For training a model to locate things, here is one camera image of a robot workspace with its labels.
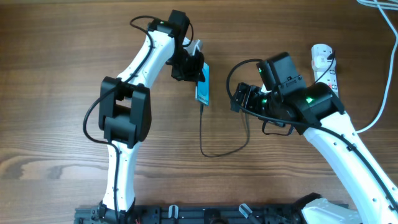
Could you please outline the blue screen smartphone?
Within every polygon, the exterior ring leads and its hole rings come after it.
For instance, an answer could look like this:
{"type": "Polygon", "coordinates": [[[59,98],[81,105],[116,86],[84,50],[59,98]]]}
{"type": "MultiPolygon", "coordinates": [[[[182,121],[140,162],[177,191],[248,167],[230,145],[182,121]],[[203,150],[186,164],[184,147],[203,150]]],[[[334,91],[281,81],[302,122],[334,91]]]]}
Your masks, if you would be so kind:
{"type": "Polygon", "coordinates": [[[202,72],[204,74],[205,81],[197,82],[195,88],[195,99],[208,106],[210,104],[210,67],[207,63],[204,63],[202,72]]]}

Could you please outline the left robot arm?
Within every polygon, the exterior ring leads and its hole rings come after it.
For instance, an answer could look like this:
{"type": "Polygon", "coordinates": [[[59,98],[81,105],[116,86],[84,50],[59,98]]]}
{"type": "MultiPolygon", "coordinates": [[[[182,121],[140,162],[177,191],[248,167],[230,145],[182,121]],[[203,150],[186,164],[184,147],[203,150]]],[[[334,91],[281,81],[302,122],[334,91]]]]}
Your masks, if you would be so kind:
{"type": "Polygon", "coordinates": [[[100,222],[132,221],[137,154],[150,130],[150,89],[162,67],[170,65],[171,76],[178,81],[208,81],[203,73],[201,42],[186,38],[187,31],[193,28],[186,13],[173,10],[167,20],[148,18],[140,51],[116,78],[103,79],[100,96],[83,119],[85,136],[108,147],[108,183],[98,207],[100,222]]]}

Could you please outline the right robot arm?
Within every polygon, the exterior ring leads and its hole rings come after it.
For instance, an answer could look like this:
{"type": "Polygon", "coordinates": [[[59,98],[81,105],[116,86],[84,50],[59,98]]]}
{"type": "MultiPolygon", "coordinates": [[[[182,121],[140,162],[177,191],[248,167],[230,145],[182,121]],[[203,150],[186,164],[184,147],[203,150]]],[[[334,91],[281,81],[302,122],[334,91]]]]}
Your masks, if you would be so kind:
{"type": "Polygon", "coordinates": [[[264,123],[291,125],[326,159],[356,206],[350,210],[308,194],[296,201],[292,222],[397,223],[397,186],[368,151],[332,89],[324,83],[307,86],[287,52],[253,62],[266,90],[240,83],[228,95],[231,109],[264,123]]]}

